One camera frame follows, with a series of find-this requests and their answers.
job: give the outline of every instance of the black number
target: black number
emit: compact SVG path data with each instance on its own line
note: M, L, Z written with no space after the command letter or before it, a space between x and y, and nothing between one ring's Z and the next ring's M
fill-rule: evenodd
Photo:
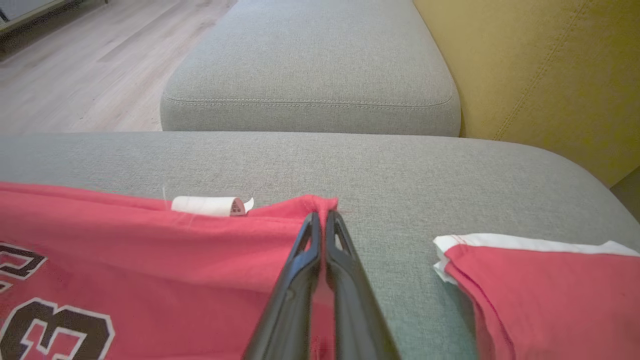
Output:
M19 247L14 247L6 243L0 243L0 254L2 254L3 252L9 255L16 256L18 258L29 260L22 267L16 267L15 265L11 264L0 264L0 273L20 280L24 280L31 276L31 274L33 274L35 270L38 270L40 265L42 265L42 263L44 263L44 261L47 259L44 256L38 255L33 251L20 249Z
M109 315L72 306L58 309L55 303L35 298L13 309L5 321L0 332L0 359L20 360L29 352L32 343L24 339L34 322L45 328L37 345L45 355L49 354L51 343L59 332L77 336L79 347L74 347L68 357L73 360L104 359L115 335Z
M4 290L7 290L8 288L10 288L13 284L10 284L8 282L4 282L4 281L0 281L0 293L3 292Z

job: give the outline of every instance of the gray sofa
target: gray sofa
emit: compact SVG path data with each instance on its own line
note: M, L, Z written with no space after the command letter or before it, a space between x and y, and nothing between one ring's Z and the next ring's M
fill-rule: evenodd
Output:
M370 19L349 16L352 3ZM477 356L470 303L431 269L435 236L640 250L640 224L583 168L534 147L455 138L458 97L413 5L363 3L241 0L167 87L163 127L185 132L4 139L0 181L257 206L338 197L404 359ZM317 22L305 16L318 12Z
M165 131L458 136L460 101L410 0L240 0L177 69Z

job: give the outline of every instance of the red shirt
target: red shirt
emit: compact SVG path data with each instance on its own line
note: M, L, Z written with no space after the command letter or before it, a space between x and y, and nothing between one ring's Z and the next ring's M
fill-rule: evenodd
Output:
M1 358L239 359L305 217L336 206L307 195L207 217L0 183ZM323 283L313 314L312 357L330 357Z

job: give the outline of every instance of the yellow cushion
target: yellow cushion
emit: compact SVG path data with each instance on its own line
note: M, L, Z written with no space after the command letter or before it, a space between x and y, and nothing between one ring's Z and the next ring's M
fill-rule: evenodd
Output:
M640 167L612 187L611 192L640 221Z
M640 165L640 1L415 0L462 136L542 147L612 186Z

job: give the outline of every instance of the laminate flooring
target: laminate flooring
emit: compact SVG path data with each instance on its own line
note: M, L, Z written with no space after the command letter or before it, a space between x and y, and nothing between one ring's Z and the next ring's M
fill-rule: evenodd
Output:
M236 0L89 0L0 38L0 135L160 131L175 68Z

